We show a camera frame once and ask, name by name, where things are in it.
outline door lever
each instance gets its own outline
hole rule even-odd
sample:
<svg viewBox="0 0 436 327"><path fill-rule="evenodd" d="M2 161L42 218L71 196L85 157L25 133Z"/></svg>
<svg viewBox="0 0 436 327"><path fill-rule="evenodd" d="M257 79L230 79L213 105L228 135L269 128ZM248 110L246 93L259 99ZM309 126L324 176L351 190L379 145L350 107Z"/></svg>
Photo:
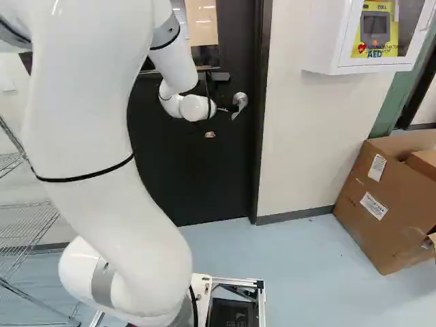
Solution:
<svg viewBox="0 0 436 327"><path fill-rule="evenodd" d="M235 93L233 96L233 104L238 106L238 111L232 113L232 120L234 121L240 112L248 106L248 95L243 92Z"/></svg>

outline cardboard box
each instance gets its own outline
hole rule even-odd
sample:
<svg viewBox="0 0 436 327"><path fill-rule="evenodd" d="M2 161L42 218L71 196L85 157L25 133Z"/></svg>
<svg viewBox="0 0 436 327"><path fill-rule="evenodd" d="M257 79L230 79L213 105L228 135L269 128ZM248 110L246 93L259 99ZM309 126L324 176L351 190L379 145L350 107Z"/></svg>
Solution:
<svg viewBox="0 0 436 327"><path fill-rule="evenodd" d="M382 275L435 257L436 182L404 162L435 146L436 129L367 140L339 194L334 215Z"/></svg>
<svg viewBox="0 0 436 327"><path fill-rule="evenodd" d="M412 169L436 181L436 150L413 152L406 160Z"/></svg>

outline door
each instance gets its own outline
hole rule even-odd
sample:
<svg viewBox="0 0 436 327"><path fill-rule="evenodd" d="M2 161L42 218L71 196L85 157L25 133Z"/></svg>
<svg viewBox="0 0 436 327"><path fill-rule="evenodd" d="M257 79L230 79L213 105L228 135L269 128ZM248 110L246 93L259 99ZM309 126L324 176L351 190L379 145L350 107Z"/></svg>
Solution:
<svg viewBox="0 0 436 327"><path fill-rule="evenodd" d="M339 65L415 63L435 4L435 0L354 1Z"/></svg>
<svg viewBox="0 0 436 327"><path fill-rule="evenodd" d="M161 76L146 62L131 92L127 117L140 177L178 226L247 216L255 146L250 103L255 1L173 0L172 4L202 78L190 93L207 95L207 79L218 107L229 108L237 92L248 95L249 105L234 121L222 111L199 123L173 119L157 98Z"/></svg>

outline door frame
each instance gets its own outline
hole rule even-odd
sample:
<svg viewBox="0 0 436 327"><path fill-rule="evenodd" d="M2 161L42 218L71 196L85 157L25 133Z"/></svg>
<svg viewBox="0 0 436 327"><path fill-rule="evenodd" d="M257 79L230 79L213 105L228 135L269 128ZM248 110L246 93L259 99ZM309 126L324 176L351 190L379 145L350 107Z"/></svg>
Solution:
<svg viewBox="0 0 436 327"><path fill-rule="evenodd" d="M431 53L436 42L436 20L433 21L430 31L422 45L422 49L415 66L410 72L398 72L395 74L388 94L383 102L369 138L380 138L388 136L396 127L401 113L416 91L418 82L421 79L426 64L429 62Z"/></svg>
<svg viewBox="0 0 436 327"><path fill-rule="evenodd" d="M251 210L249 219L251 224L258 220L258 200L260 186L260 166L262 162L262 144L264 137L264 120L266 104L266 84L268 81L268 61L270 54L271 22L273 19L273 0L255 0L255 121L253 150L253 171L251 185Z"/></svg>

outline baseboard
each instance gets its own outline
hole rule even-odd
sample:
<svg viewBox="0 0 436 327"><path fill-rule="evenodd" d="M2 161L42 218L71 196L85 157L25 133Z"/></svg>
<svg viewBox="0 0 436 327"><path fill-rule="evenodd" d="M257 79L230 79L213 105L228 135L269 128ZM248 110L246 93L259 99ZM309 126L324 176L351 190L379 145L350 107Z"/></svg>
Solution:
<svg viewBox="0 0 436 327"><path fill-rule="evenodd" d="M407 130L408 131L416 131L417 129L431 129L431 128L436 128L436 123L410 125L407 128Z"/></svg>
<svg viewBox="0 0 436 327"><path fill-rule="evenodd" d="M310 208L289 213L277 213L274 215L259 216L256 225L266 225L269 223L281 223L288 220L308 218L314 216L327 215L333 212L333 206L321 206L319 208Z"/></svg>

